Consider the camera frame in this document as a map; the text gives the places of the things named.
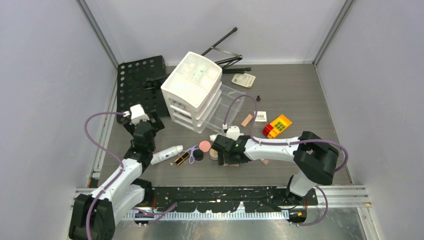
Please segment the pink round compact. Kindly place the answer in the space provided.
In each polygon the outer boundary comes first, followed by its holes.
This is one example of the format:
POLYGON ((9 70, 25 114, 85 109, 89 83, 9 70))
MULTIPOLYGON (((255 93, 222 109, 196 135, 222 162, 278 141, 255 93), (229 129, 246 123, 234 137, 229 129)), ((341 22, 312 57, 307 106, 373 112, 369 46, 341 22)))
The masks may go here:
POLYGON ((211 143, 207 140, 201 141, 198 145, 199 150, 201 150, 203 153, 209 152, 211 147, 211 143))

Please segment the black gold lipstick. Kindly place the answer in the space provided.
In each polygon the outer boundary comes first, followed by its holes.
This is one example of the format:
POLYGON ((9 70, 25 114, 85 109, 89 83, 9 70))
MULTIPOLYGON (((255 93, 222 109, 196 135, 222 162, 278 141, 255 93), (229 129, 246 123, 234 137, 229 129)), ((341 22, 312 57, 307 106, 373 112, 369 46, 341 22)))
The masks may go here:
POLYGON ((189 155, 187 155, 187 154, 181 155, 174 161, 174 163, 177 166, 180 166, 184 161, 187 160, 187 158, 189 158, 189 155))

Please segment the large white spray bottle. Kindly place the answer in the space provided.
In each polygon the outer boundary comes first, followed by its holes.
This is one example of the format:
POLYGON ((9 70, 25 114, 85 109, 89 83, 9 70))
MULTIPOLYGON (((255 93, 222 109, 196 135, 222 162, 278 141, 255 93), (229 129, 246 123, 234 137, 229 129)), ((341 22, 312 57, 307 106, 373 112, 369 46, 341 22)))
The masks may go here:
POLYGON ((161 163, 165 160, 168 160, 172 157, 177 156, 180 152, 183 151, 182 145, 176 145, 169 147, 165 150, 159 151, 157 153, 154 153, 152 156, 152 160, 150 162, 151 165, 156 165, 158 163, 161 163))

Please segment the colorful eyeshadow palette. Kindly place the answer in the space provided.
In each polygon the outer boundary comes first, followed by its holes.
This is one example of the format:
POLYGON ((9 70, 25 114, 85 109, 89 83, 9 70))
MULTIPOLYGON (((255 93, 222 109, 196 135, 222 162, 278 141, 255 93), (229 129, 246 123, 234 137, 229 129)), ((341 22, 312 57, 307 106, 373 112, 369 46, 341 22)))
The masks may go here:
POLYGON ((219 164, 220 166, 233 166, 233 167, 239 167, 240 164, 239 163, 223 163, 223 164, 219 164))

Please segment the black round jar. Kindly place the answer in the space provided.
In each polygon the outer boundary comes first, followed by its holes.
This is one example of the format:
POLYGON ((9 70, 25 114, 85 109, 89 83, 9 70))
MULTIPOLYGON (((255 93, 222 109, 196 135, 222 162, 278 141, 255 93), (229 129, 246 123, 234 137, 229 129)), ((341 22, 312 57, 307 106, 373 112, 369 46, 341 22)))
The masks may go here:
POLYGON ((192 156, 195 161, 201 161, 204 158, 204 152, 200 149, 196 149, 192 152, 192 156))

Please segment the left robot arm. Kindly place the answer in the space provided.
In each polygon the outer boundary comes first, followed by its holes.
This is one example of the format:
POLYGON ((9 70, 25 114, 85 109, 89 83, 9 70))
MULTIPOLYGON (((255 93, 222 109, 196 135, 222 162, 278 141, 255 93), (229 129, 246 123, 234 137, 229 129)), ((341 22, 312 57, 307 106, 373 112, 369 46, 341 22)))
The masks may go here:
POLYGON ((148 119, 133 124, 133 139, 118 168, 89 194, 79 194, 73 203, 68 237, 71 240, 111 240, 117 224, 137 204, 148 207, 153 202, 151 182, 140 179, 151 164, 156 149, 155 136, 164 129, 156 111, 148 119))

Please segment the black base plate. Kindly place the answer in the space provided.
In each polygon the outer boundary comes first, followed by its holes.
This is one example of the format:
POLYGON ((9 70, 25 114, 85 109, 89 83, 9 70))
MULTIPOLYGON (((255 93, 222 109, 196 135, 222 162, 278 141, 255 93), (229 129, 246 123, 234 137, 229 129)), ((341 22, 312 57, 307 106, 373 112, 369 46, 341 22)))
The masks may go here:
POLYGON ((242 207, 247 213, 266 213, 294 207, 284 186, 157 186, 136 206, 163 212, 174 203, 178 213, 233 213, 242 207))

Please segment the yellow red toy block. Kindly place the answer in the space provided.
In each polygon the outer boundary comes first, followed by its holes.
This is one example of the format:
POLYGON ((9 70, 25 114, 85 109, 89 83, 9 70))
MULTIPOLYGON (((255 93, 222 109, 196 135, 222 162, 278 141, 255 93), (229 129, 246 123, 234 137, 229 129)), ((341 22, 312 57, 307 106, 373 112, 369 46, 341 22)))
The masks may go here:
POLYGON ((290 127, 291 124, 292 121, 289 120, 285 115, 281 114, 263 128, 262 134, 268 139, 275 139, 288 127, 290 127))

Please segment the white sachet packet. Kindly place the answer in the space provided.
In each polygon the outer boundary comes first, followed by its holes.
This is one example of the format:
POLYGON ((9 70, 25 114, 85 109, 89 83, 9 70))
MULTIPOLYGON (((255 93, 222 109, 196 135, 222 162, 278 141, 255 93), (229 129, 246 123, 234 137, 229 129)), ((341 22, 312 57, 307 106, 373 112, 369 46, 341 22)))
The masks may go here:
POLYGON ((250 89, 256 80, 256 76, 247 73, 237 73, 232 78, 231 82, 241 87, 250 89))

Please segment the small white bottle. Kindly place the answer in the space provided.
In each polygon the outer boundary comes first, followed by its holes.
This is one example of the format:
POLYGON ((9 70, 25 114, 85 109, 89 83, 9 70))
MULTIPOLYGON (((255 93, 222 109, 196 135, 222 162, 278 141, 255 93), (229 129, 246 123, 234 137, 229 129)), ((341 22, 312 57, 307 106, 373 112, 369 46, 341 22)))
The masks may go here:
POLYGON ((211 142, 214 142, 216 140, 217 136, 218 136, 218 134, 212 134, 212 135, 210 135, 209 136, 210 141, 211 142))

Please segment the white plastic drawer organizer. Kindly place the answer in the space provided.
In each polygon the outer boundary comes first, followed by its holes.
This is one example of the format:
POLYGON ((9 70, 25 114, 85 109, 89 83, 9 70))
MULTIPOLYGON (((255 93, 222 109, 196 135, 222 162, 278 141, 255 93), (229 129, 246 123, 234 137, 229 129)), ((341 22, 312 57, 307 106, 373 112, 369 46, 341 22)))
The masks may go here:
POLYGON ((189 51, 161 85, 171 120, 195 133, 231 126, 245 100, 222 83, 220 66, 189 51))

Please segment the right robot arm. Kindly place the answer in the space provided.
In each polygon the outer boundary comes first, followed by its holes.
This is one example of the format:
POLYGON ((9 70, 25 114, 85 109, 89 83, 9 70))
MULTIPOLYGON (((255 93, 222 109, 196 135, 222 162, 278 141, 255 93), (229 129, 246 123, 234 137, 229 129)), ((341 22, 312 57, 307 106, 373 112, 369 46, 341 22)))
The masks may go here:
POLYGON ((310 131, 286 139, 265 139, 240 135, 236 139, 226 135, 211 136, 211 148, 218 153, 219 165, 236 165, 268 159, 295 164, 299 172, 290 177, 285 200, 299 205, 309 190, 317 185, 333 183, 339 151, 332 143, 310 131))

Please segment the beige powder jar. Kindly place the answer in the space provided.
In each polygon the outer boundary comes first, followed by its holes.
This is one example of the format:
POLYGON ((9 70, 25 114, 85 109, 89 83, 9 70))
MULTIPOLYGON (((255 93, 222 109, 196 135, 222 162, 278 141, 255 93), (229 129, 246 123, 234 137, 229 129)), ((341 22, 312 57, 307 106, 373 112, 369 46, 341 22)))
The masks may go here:
POLYGON ((219 160, 219 153, 216 150, 211 148, 209 150, 209 158, 213 161, 218 161, 219 160))

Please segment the white barcode packet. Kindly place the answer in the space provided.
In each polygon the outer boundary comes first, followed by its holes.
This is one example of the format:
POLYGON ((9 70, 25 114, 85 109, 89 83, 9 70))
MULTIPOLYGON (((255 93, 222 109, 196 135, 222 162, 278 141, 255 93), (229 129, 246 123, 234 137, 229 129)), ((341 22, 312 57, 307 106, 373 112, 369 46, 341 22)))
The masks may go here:
POLYGON ((256 114, 255 122, 257 122, 257 123, 267 122, 267 112, 266 111, 258 111, 257 114, 256 114))

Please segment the nude eyeshadow palette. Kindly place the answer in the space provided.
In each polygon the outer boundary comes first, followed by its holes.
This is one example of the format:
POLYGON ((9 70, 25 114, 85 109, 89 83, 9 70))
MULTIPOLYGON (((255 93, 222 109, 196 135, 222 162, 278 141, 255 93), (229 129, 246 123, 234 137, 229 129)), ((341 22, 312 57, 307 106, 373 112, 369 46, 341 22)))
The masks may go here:
POLYGON ((264 165, 268 165, 269 164, 269 160, 268 159, 261 159, 260 160, 264 165))

